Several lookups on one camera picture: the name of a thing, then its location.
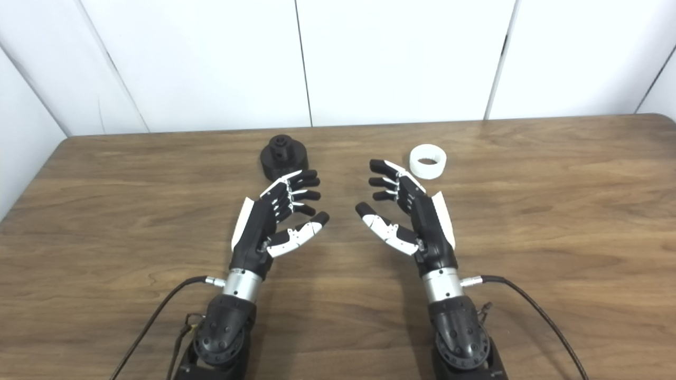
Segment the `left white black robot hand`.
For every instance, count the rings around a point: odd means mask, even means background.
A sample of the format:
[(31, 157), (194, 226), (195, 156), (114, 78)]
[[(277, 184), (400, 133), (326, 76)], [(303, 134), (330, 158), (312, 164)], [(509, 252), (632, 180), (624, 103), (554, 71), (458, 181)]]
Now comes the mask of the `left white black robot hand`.
[(319, 200), (316, 170), (297, 170), (273, 181), (257, 200), (245, 198), (232, 240), (229, 269), (251, 272), (265, 280), (275, 258), (311, 240), (328, 223), (304, 200)]

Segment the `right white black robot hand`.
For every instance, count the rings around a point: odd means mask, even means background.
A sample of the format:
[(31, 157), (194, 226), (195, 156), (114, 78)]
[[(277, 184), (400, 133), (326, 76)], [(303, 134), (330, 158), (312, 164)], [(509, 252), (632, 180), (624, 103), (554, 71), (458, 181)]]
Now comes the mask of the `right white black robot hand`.
[(410, 217), (408, 229), (377, 214), (367, 202), (356, 205), (355, 211), (369, 229), (387, 245), (412, 257), (418, 275), (442, 269), (458, 269), (455, 238), (449, 212), (442, 193), (430, 196), (411, 173), (393, 162), (371, 159), (369, 185), (382, 187), (373, 193), (375, 201), (392, 201)]

